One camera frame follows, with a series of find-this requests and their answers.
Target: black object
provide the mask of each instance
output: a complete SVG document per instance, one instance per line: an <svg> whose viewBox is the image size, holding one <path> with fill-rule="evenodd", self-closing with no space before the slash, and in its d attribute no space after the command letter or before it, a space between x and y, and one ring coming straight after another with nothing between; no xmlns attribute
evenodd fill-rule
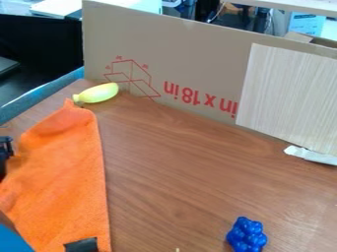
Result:
<svg viewBox="0 0 337 252"><path fill-rule="evenodd" d="M11 137L0 137L0 181L6 176L6 160L14 155Z"/></svg>
<svg viewBox="0 0 337 252"><path fill-rule="evenodd" d="M266 30L266 23L268 19L268 13L270 9L268 8L257 8L257 14L254 22L254 32L264 33Z"/></svg>
<svg viewBox="0 0 337 252"><path fill-rule="evenodd" d="M83 66L82 22L0 14L0 56L55 80Z"/></svg>
<svg viewBox="0 0 337 252"><path fill-rule="evenodd" d="M64 244L66 252L99 252L96 237Z"/></svg>
<svg viewBox="0 0 337 252"><path fill-rule="evenodd" d="M198 0L195 6L195 20L207 22L207 20L217 13L220 0Z"/></svg>

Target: wooden table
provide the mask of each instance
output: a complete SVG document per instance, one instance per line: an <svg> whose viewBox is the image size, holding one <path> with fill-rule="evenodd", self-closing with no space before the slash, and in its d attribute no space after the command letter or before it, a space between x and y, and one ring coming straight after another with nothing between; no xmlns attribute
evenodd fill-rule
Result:
<svg viewBox="0 0 337 252"><path fill-rule="evenodd" d="M0 129L18 139L77 82ZM86 105L99 121L114 252L232 251L239 216L264 223L265 252L334 252L337 170L286 156L287 144L120 94Z"/></svg>

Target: blue grape cluster toy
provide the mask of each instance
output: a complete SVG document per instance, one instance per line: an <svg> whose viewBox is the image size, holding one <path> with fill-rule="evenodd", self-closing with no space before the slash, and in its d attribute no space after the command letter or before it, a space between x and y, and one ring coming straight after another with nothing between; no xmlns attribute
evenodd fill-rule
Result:
<svg viewBox="0 0 337 252"><path fill-rule="evenodd" d="M260 252L267 244L267 235L263 233L263 224L259 221L239 217L226 236L235 252Z"/></svg>

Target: orange microfiber cloth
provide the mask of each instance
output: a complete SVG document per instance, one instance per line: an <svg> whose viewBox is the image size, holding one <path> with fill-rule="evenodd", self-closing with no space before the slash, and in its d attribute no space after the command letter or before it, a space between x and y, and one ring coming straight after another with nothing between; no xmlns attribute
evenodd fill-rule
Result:
<svg viewBox="0 0 337 252"><path fill-rule="evenodd" d="M0 184L0 209L37 252L90 237L111 251L97 120L70 99L22 135Z"/></svg>

